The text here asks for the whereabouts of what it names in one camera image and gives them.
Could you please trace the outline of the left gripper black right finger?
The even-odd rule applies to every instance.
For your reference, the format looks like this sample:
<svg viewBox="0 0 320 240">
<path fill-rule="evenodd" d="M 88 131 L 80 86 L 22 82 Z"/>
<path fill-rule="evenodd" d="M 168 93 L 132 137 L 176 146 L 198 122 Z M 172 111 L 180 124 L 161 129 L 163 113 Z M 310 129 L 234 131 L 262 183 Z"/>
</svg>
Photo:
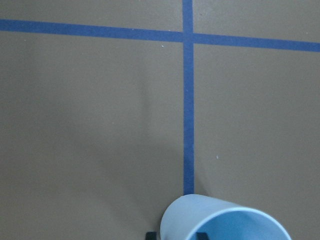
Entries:
<svg viewBox="0 0 320 240">
<path fill-rule="evenodd" d="M 197 232 L 195 235 L 197 240 L 208 240 L 208 235 L 205 232 Z"/>
</svg>

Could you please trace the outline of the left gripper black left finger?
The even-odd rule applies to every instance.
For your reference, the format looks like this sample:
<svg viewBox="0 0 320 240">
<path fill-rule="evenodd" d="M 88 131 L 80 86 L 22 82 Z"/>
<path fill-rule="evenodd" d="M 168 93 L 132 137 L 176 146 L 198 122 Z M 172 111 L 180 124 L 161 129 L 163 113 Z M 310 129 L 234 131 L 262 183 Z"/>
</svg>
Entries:
<svg viewBox="0 0 320 240">
<path fill-rule="evenodd" d="M 156 231 L 148 231 L 145 233 L 145 240 L 157 240 L 157 236 Z"/>
</svg>

